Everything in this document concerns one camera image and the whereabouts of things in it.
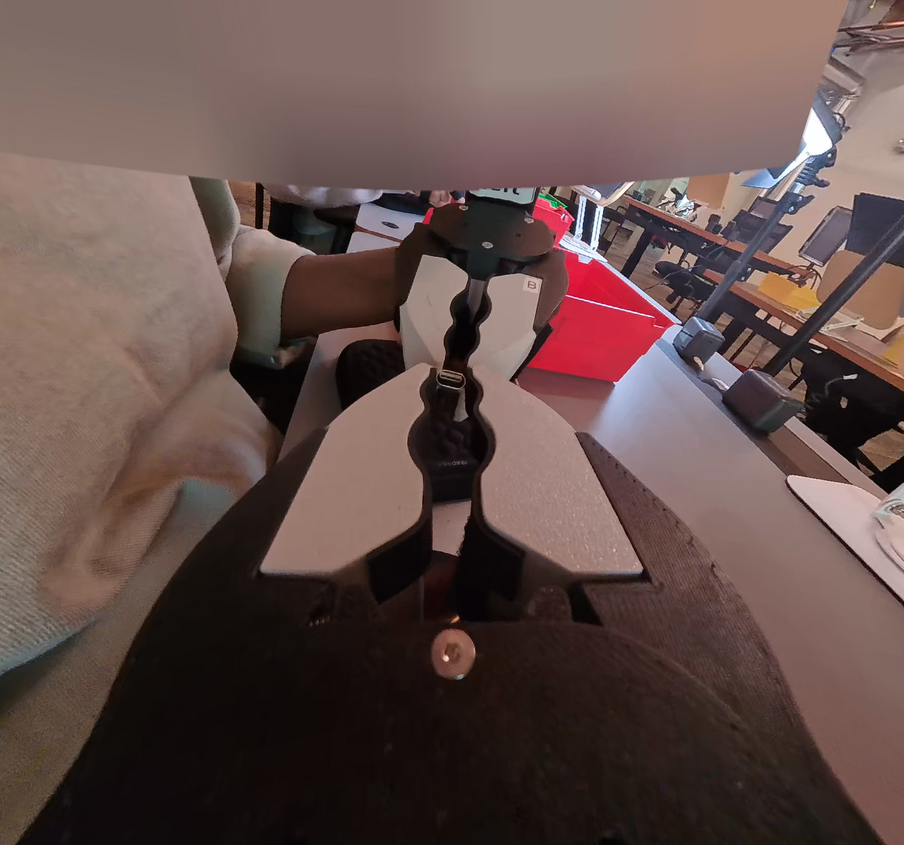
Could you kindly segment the grey tablet screen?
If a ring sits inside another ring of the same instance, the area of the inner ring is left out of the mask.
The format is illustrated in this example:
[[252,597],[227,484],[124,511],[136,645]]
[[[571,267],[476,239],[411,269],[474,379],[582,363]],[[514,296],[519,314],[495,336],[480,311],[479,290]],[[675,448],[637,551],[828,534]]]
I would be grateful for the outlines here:
[[833,207],[808,236],[799,256],[808,264],[824,267],[845,244],[852,223],[853,209]]

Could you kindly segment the black tripod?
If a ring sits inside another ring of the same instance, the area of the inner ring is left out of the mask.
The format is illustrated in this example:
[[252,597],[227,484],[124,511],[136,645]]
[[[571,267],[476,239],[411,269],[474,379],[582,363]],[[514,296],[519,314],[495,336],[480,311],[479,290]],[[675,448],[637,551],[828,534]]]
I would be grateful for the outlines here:
[[[837,150],[833,147],[827,153],[812,158],[806,165],[800,167],[794,176],[789,189],[779,199],[778,204],[771,215],[767,219],[762,229],[759,229],[753,236],[752,240],[747,244],[747,250],[742,258],[732,263],[724,274],[723,280],[719,283],[716,290],[706,300],[703,308],[699,312],[699,316],[703,320],[714,322],[721,314],[722,301],[731,292],[734,284],[740,280],[740,274],[745,273],[745,267],[750,262],[754,254],[761,251],[763,245],[771,235],[772,230],[777,226],[782,218],[801,210],[810,200],[811,197],[805,195],[808,187],[826,187],[828,182],[819,178],[822,170],[828,169],[834,165]],[[839,309],[863,287],[866,282],[879,270],[879,268],[888,262],[903,243],[903,218],[890,229],[882,239],[881,248],[873,250],[864,257],[864,260],[842,280],[842,283],[824,300],[823,304],[817,311],[802,325],[802,327],[790,338],[788,338],[782,348],[774,354],[774,357],[762,367],[762,371],[770,376],[777,376],[779,372],[797,358],[820,331],[823,330],[829,319]]]

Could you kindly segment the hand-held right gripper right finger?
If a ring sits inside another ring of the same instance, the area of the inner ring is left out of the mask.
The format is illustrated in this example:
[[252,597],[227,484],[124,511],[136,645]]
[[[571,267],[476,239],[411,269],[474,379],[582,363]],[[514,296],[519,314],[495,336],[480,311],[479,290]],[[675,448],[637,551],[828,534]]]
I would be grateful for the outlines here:
[[472,514],[489,583],[635,581],[644,567],[571,424],[487,367],[472,375],[489,444]]

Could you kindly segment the dark grey power adapter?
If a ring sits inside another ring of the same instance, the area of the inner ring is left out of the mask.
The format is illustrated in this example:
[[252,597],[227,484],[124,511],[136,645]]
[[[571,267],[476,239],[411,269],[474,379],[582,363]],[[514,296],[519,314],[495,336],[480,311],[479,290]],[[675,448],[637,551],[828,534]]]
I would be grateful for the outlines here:
[[723,334],[707,320],[688,318],[672,341],[682,361],[700,368],[725,344]]
[[757,369],[743,373],[721,394],[722,403],[752,432],[766,436],[805,410],[774,376]]

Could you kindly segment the studio light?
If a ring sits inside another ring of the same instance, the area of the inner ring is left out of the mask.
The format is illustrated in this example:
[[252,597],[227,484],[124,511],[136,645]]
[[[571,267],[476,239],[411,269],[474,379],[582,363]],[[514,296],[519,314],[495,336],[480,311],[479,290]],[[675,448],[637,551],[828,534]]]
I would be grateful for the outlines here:
[[817,93],[807,116],[797,156],[784,166],[755,172],[742,183],[742,187],[773,188],[812,158],[821,156],[835,147],[842,138],[843,127],[842,117],[831,108],[820,93]]

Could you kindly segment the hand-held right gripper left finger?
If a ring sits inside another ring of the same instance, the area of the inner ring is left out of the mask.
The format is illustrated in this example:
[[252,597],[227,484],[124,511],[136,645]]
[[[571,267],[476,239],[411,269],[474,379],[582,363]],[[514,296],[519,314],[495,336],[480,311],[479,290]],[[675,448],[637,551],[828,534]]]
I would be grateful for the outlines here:
[[417,364],[329,424],[260,564],[269,577],[333,579],[428,517],[410,437],[431,367]]

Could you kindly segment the person's light sweater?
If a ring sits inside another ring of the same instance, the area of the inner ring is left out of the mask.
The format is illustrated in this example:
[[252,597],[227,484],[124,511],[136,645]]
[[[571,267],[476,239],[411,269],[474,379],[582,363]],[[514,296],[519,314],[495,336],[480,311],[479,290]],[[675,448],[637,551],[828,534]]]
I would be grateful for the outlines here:
[[282,435],[232,376],[278,367],[306,251],[225,180],[3,154],[2,673],[90,624],[190,481],[241,497]]

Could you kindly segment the person's left forearm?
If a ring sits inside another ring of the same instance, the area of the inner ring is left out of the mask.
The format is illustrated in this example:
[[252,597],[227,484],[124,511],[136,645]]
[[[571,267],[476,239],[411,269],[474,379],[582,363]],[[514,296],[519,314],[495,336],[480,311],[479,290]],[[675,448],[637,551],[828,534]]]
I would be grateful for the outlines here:
[[189,181],[232,304],[240,361],[280,368],[300,340],[393,318],[397,247],[315,254],[243,226],[226,180]]

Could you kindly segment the black monitor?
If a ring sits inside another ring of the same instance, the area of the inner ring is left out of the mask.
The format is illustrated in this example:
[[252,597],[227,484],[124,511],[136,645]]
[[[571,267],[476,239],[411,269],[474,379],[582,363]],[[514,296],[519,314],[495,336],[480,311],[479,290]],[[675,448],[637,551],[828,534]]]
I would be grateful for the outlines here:
[[871,193],[855,195],[845,249],[866,256],[881,248],[882,239],[901,218],[903,200]]

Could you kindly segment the yellow box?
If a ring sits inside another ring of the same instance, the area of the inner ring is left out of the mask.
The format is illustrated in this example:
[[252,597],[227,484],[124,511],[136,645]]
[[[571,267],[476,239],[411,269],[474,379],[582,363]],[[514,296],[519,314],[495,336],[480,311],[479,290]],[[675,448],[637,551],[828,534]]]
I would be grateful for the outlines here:
[[765,274],[758,289],[763,296],[793,311],[812,311],[820,306],[819,298],[813,288],[805,284],[798,284],[784,275]]

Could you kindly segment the red plastic bin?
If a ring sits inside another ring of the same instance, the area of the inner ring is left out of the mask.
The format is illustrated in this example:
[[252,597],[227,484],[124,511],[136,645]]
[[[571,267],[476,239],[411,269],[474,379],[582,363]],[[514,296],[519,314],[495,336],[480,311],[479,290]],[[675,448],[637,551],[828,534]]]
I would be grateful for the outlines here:
[[569,288],[527,367],[616,383],[679,320],[606,261],[564,254]]
[[571,231],[574,221],[566,204],[546,193],[537,196],[531,216],[534,220],[542,221],[550,229],[556,245]]

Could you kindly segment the long wooden table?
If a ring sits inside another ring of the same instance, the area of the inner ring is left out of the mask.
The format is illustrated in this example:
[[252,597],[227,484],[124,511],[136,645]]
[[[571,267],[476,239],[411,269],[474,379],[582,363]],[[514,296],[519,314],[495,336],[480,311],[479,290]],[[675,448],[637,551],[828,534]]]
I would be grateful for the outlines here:
[[[681,252],[698,255],[700,258],[723,254],[731,263],[742,258],[747,250],[743,243],[708,232],[683,218],[667,214],[629,196],[623,204],[626,208],[625,222],[642,229],[637,244],[620,269],[620,273],[626,278],[631,277],[647,249],[655,241],[664,243],[666,247],[671,244]],[[741,279],[750,276],[752,272],[802,277],[808,274],[809,268],[787,263],[769,253],[758,251],[746,265],[745,271],[747,273],[740,274]]]

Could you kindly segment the white board stand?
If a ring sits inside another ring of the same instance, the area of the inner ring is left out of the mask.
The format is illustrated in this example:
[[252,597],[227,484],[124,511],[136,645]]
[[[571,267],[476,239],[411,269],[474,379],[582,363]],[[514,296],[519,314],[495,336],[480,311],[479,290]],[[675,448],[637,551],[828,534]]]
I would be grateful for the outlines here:
[[842,482],[791,475],[787,487],[898,602],[903,601],[903,487],[883,499]]

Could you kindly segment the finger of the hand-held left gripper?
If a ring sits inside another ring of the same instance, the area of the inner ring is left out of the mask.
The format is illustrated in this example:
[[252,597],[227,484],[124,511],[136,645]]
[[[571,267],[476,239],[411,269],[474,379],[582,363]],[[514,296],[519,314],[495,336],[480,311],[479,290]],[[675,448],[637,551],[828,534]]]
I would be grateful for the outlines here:
[[537,340],[542,286],[543,280],[532,275],[495,276],[486,283],[488,311],[477,326],[473,369],[512,379],[526,363]]
[[420,259],[408,297],[401,304],[399,334],[405,369],[419,364],[440,369],[454,323],[454,306],[465,291],[465,273],[446,258]]

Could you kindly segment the black honeycomb textured pouch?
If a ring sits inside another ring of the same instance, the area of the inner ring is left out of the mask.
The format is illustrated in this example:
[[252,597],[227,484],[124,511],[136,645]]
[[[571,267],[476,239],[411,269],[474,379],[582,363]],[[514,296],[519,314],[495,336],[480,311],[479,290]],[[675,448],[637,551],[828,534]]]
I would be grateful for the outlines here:
[[[342,408],[404,372],[401,344],[394,341],[355,341],[340,354],[335,383]],[[468,500],[478,469],[489,452],[488,438],[468,413],[469,390],[457,394],[434,389],[428,416],[416,432],[415,450],[430,479],[434,503]]]

